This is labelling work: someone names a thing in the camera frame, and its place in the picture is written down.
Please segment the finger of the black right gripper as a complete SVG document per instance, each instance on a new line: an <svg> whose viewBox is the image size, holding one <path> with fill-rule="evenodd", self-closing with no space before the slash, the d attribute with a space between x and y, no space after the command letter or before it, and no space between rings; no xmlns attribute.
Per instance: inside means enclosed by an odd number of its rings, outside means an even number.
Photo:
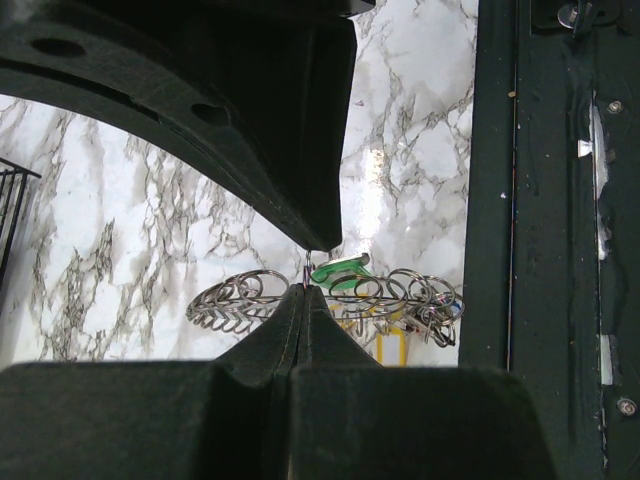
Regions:
<svg viewBox="0 0 640 480"><path fill-rule="evenodd" d="M1 90L134 134L328 246L321 2L5 1Z"/></svg>

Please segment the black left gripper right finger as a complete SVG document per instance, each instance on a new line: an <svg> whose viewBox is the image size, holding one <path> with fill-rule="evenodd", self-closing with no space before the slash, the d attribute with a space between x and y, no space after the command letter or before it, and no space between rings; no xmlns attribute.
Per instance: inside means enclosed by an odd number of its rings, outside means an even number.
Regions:
<svg viewBox="0 0 640 480"><path fill-rule="evenodd" d="M524 386L495 369L384 367L304 292L289 377L297 479L553 479Z"/></svg>

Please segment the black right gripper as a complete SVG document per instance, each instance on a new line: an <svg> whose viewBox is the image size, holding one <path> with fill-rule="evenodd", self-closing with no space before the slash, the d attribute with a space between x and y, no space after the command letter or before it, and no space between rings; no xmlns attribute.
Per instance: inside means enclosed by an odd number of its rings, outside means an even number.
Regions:
<svg viewBox="0 0 640 480"><path fill-rule="evenodd" d="M338 173L355 63L347 18L375 0L118 1L143 37L136 134L312 250L342 238Z"/></svg>

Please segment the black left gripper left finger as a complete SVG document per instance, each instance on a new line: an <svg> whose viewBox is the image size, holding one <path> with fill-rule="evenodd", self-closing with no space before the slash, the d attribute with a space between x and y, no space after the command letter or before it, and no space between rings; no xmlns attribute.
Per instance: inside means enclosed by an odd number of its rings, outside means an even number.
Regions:
<svg viewBox="0 0 640 480"><path fill-rule="evenodd" d="M1 374L5 479L284 479L305 293L208 361L33 362Z"/></svg>

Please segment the green tagged key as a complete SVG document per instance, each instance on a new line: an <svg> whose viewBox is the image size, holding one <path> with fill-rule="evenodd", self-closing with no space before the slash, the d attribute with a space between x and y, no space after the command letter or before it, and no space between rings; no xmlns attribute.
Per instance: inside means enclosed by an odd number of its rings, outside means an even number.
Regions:
<svg viewBox="0 0 640 480"><path fill-rule="evenodd" d="M367 270L370 261L370 255L366 252L328 260L312 270L311 281L327 291L353 289L359 280L371 275Z"/></svg>

